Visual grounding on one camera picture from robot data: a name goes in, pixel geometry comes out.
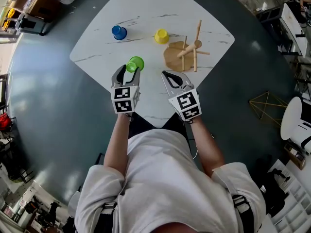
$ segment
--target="person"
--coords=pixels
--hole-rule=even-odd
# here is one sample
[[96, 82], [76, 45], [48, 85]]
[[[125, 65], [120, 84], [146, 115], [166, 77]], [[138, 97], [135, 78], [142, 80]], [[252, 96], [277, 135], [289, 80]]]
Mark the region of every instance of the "person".
[[[78, 233], [237, 233], [232, 196], [220, 172], [249, 203], [257, 232], [266, 215], [263, 196], [242, 163], [224, 157], [201, 116], [190, 124], [204, 172], [196, 166], [177, 114], [161, 128], [118, 114], [104, 165], [89, 169], [77, 205]], [[103, 205], [116, 202], [109, 230], [98, 229]]]

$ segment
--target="wooden stick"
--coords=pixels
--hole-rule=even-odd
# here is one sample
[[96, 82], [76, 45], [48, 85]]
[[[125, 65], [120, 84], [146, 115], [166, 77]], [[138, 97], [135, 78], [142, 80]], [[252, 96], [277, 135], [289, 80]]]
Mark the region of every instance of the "wooden stick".
[[200, 33], [200, 29], [201, 29], [201, 23], [202, 23], [202, 20], [199, 21], [199, 25], [198, 25], [198, 28], [197, 28], [197, 30], [196, 30], [196, 38], [195, 38], [196, 41], [199, 39], [199, 33]]
[[197, 40], [194, 43], [192, 43], [191, 45], [187, 46], [186, 49], [184, 51], [181, 51], [177, 57], [180, 58], [181, 56], [186, 55], [187, 53], [190, 53], [193, 51], [193, 49], [198, 49], [202, 46], [202, 42]]
[[[168, 46], [168, 48], [170, 48], [170, 49], [177, 49], [177, 50], [185, 50], [185, 49], [183, 49], [183, 48], [179, 48], [179, 47], [172, 47], [172, 46]], [[203, 51], [197, 51], [196, 53], [210, 55], [210, 53], [209, 53], [209, 52], [203, 52]]]
[[[186, 41], [187, 41], [187, 36], [185, 37], [185, 40], [184, 40], [184, 45], [183, 45], [183, 49], [185, 48], [185, 45], [186, 45]], [[183, 64], [183, 72], [185, 71], [185, 56], [183, 55], [182, 57], [182, 64]]]
[[193, 49], [193, 67], [194, 71], [198, 71], [198, 64], [197, 64], [197, 59], [196, 59], [196, 49]]

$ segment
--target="white t-shirt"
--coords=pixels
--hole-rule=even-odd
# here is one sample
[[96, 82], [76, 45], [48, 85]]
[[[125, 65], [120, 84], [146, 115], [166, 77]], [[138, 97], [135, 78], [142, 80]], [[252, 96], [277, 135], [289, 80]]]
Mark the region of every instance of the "white t-shirt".
[[[170, 222], [198, 232], [238, 232], [231, 195], [197, 168], [184, 136], [162, 129], [138, 134], [129, 139], [128, 158], [125, 177], [102, 165], [90, 168], [76, 211], [78, 233], [92, 233], [103, 204], [111, 201], [118, 203], [113, 233], [149, 233]], [[265, 202], [246, 166], [220, 169], [250, 202], [257, 231]]]

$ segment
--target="red object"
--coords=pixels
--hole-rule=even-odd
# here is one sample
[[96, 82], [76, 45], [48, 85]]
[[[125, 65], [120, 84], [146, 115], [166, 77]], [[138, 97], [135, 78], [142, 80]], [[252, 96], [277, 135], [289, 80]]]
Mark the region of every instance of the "red object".
[[6, 131], [10, 129], [12, 125], [11, 119], [6, 113], [0, 115], [0, 131]]

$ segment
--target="round gray floor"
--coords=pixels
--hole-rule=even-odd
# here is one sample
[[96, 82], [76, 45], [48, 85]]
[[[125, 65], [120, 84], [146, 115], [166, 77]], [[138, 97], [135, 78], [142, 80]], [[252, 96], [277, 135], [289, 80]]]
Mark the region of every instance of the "round gray floor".
[[[116, 119], [109, 112], [110, 94], [69, 59], [108, 1], [64, 6], [51, 31], [44, 37], [24, 34], [13, 57], [10, 110], [22, 148], [36, 169], [36, 181], [64, 203], [99, 153], [105, 153]], [[267, 90], [289, 101], [293, 75], [268, 33], [237, 0], [195, 1], [235, 37], [198, 87], [203, 120], [226, 162], [244, 162], [252, 173], [257, 158], [281, 156], [283, 142], [279, 130], [262, 124], [247, 101]]]

